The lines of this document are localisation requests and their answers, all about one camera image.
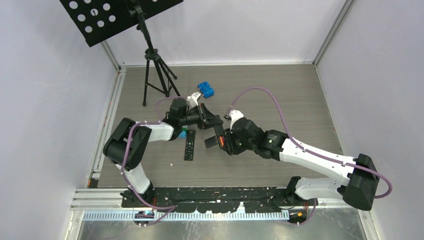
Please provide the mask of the black remote control back up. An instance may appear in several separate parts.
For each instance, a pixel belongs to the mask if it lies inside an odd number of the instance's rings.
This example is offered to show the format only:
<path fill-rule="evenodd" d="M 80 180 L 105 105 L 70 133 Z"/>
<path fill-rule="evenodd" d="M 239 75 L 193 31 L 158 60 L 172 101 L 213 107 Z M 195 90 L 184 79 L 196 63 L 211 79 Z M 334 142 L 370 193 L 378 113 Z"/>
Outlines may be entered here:
<path fill-rule="evenodd" d="M 214 126 L 213 128 L 214 128 L 215 137 L 216 137 L 216 139 L 217 139 L 217 142 L 218 142 L 218 138 L 219 138 L 219 136 L 223 136 L 224 143 L 225 143 L 225 136 L 224 136 L 224 128 L 223 128 L 223 124 L 216 125 L 216 126 Z"/>

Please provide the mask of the black battery cover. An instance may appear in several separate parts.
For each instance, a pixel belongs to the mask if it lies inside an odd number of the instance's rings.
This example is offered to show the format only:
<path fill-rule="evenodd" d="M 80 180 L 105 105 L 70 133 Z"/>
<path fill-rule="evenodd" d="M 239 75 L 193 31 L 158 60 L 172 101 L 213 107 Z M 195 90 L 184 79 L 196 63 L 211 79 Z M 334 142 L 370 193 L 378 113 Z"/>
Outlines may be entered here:
<path fill-rule="evenodd" d="M 207 149 L 218 145 L 217 138 L 215 136 L 212 136 L 212 137 L 205 139 L 204 145 Z"/>

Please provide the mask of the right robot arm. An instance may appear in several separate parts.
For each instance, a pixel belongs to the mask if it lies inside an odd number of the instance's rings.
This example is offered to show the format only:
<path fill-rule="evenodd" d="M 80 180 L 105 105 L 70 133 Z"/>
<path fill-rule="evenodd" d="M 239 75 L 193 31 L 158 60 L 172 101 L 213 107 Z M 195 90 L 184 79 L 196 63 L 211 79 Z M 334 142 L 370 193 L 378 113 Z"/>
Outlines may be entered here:
<path fill-rule="evenodd" d="M 306 167 L 324 178 L 294 176 L 286 187 L 285 198 L 291 205 L 303 200 L 339 199 L 363 211 L 370 211 L 380 181 L 371 157 L 337 155 L 289 138 L 285 132 L 262 130 L 245 117 L 232 121 L 218 136 L 219 147 L 229 155 L 252 151 L 264 159 L 273 159 Z"/>

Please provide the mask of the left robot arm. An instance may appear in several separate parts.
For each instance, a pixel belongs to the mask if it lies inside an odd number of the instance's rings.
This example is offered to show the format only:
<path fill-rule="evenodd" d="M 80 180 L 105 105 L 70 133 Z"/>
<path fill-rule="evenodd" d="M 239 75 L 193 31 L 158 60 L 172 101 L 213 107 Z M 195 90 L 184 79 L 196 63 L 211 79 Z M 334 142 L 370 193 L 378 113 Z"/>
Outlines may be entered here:
<path fill-rule="evenodd" d="M 211 113 L 204 103 L 174 98 L 164 118 L 157 122 L 134 121 L 123 118 L 103 147 L 103 155 L 119 170 L 141 207 L 154 199 L 153 183 L 146 176 L 142 158 L 148 143 L 173 141 L 184 126 L 196 125 L 200 130 L 215 128 L 222 132 L 223 120 Z"/>

